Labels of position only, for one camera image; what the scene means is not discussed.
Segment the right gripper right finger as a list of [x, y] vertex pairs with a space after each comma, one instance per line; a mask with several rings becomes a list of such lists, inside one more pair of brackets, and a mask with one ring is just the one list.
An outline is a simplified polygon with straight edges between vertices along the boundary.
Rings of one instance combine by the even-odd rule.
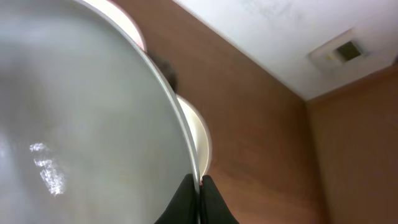
[[204, 175], [201, 181], [200, 219], [204, 224], [239, 224], [210, 175]]

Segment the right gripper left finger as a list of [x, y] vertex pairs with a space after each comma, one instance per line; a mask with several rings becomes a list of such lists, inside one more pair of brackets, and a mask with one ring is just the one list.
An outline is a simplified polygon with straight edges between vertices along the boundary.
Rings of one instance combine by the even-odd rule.
[[197, 193], [193, 176], [187, 174], [155, 224], [194, 224], [196, 222]]

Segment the white plate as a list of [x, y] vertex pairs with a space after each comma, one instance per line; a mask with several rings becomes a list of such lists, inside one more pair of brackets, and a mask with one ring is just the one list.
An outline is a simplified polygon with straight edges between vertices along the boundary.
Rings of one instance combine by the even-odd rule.
[[83, 0], [83, 2], [115, 23], [143, 51], [147, 50], [146, 42], [139, 26], [123, 8], [109, 0]]
[[1, 2], [1, 222], [155, 223], [198, 159], [147, 54], [83, 1]]
[[198, 157], [200, 178], [207, 175], [211, 165], [212, 141], [210, 131], [199, 111], [186, 99], [177, 95], [178, 102], [186, 117]]

